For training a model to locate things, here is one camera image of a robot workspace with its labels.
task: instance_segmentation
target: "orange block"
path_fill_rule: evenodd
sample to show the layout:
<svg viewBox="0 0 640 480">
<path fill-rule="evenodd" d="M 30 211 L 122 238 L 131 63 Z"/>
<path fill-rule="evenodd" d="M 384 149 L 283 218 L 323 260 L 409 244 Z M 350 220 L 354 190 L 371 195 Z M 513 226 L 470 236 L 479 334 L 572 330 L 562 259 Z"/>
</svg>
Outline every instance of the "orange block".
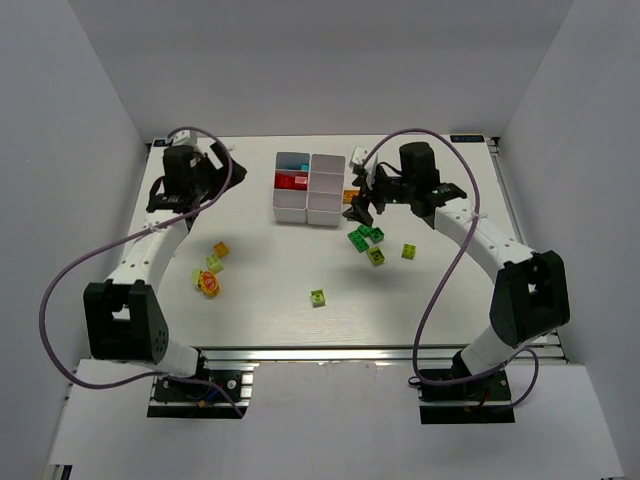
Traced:
<svg viewBox="0 0 640 480">
<path fill-rule="evenodd" d="M 342 195 L 342 203 L 345 205 L 351 204 L 351 199 L 357 197 L 359 191 L 360 190 L 345 190 Z"/>
<path fill-rule="evenodd" d="M 205 270 L 200 274 L 200 281 L 198 284 L 200 286 L 200 290 L 202 290 L 202 293 L 205 295 L 215 297 L 220 293 L 220 284 L 218 283 L 218 279 L 208 270 Z"/>
<path fill-rule="evenodd" d="M 213 246 L 213 251 L 216 252 L 218 258 L 222 258 L 229 253 L 229 248 L 224 244 L 224 242 L 220 242 Z"/>
</svg>

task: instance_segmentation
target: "white cable tie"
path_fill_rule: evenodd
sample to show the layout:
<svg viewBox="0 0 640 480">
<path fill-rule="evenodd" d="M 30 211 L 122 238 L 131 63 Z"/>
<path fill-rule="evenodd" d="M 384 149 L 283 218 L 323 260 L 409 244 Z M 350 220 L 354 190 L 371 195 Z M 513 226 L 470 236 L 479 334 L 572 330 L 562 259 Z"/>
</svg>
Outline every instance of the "white cable tie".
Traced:
<svg viewBox="0 0 640 480">
<path fill-rule="evenodd" d="M 471 212 L 471 216 L 467 219 L 466 222 L 464 222 L 465 224 L 472 222 L 474 218 L 477 218 L 478 221 L 482 220 L 483 218 L 487 218 L 489 217 L 489 215 L 487 215 L 486 213 L 476 213 L 476 212 Z"/>
<path fill-rule="evenodd" d="M 154 232 L 159 232 L 162 229 L 156 227 L 153 223 L 148 223 L 147 224 L 147 230 L 149 230 L 150 233 L 154 233 Z"/>
</svg>

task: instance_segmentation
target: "compartment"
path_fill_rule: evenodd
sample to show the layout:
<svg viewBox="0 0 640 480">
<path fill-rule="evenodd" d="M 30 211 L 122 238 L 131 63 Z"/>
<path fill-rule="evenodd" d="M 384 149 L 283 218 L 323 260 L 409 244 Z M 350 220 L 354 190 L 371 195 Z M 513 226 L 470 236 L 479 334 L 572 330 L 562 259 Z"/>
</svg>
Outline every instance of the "compartment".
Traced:
<svg viewBox="0 0 640 480">
<path fill-rule="evenodd" d="M 309 172 L 303 170 L 276 170 L 273 184 L 276 189 L 307 190 Z"/>
<path fill-rule="evenodd" d="M 344 175 L 312 171 L 309 175 L 309 191 L 342 194 Z"/>
<path fill-rule="evenodd" d="M 311 171 L 344 175 L 345 158 L 340 155 L 316 153 L 311 157 Z"/>
<path fill-rule="evenodd" d="M 310 164 L 311 155 L 301 152 L 276 153 L 276 170 L 304 170 Z"/>
<path fill-rule="evenodd" d="M 299 190 L 273 191 L 273 215 L 276 222 L 305 223 L 307 221 L 307 192 Z"/>
<path fill-rule="evenodd" d="M 307 192 L 301 190 L 285 190 L 276 188 L 273 191 L 274 208 L 302 208 L 306 207 Z"/>
<path fill-rule="evenodd" d="M 342 195 L 340 194 L 309 192 L 307 223 L 335 227 L 340 223 L 341 207 Z"/>
</svg>

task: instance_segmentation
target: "green block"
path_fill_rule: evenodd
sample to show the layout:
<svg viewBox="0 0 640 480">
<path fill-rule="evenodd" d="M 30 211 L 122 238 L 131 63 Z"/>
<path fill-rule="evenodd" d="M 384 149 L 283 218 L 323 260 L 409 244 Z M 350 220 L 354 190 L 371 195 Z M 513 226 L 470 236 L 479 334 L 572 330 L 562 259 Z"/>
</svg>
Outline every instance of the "green block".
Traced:
<svg viewBox="0 0 640 480">
<path fill-rule="evenodd" d="M 413 260 L 413 257 L 415 256 L 416 256 L 416 246 L 405 243 L 404 247 L 402 247 L 402 258 L 408 258 L 409 260 Z"/>
<path fill-rule="evenodd" d="M 368 237 L 369 234 L 371 233 L 371 230 L 373 230 L 373 228 L 371 227 L 367 227 L 366 225 L 360 225 L 358 227 L 357 232 L 362 235 L 363 237 Z"/>
<path fill-rule="evenodd" d="M 191 271 L 191 283 L 193 283 L 196 287 L 200 286 L 200 274 L 202 273 L 202 270 L 200 270 L 199 268 L 194 268 Z"/>
<path fill-rule="evenodd" d="M 311 292 L 311 303 L 313 304 L 313 308 L 324 307 L 324 293 L 322 290 L 313 290 Z"/>
<path fill-rule="evenodd" d="M 384 255 L 382 255 L 382 251 L 378 247 L 373 247 L 367 250 L 367 256 L 374 267 L 384 263 Z"/>
<path fill-rule="evenodd" d="M 360 235 L 358 230 L 354 230 L 353 232 L 349 233 L 347 235 L 347 238 L 351 240 L 351 243 L 353 243 L 353 246 L 356 247 L 356 250 L 358 250 L 358 252 L 360 253 L 364 252 L 367 248 L 369 248 L 369 244 L 367 243 L 365 238 L 362 235 Z"/>
<path fill-rule="evenodd" d="M 380 243 L 384 240 L 384 233 L 378 227 L 372 228 L 369 233 L 369 238 L 373 241 L 373 243 Z"/>
<path fill-rule="evenodd" d="M 207 263 L 207 269 L 210 272 L 213 272 L 214 274 L 224 270 L 224 267 L 222 266 L 222 262 L 220 261 L 220 259 L 215 253 L 212 253 L 211 255 L 209 255 L 206 258 L 205 262 Z"/>
</svg>

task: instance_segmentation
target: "yellow block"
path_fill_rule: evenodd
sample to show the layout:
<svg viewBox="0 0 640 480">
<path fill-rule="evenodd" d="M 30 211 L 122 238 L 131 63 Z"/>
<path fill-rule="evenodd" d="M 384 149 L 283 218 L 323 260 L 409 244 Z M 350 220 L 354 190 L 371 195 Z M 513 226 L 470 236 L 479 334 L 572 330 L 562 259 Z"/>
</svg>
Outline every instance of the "yellow block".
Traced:
<svg viewBox="0 0 640 480">
<path fill-rule="evenodd" d="M 213 251 L 216 252 L 218 258 L 222 258 L 229 253 L 229 248 L 224 244 L 224 242 L 220 242 L 213 246 Z"/>
<path fill-rule="evenodd" d="M 357 197 L 358 192 L 360 192 L 360 190 L 345 190 L 344 193 L 342 194 L 342 203 L 344 205 L 351 204 L 351 199 L 353 197 Z"/>
</svg>

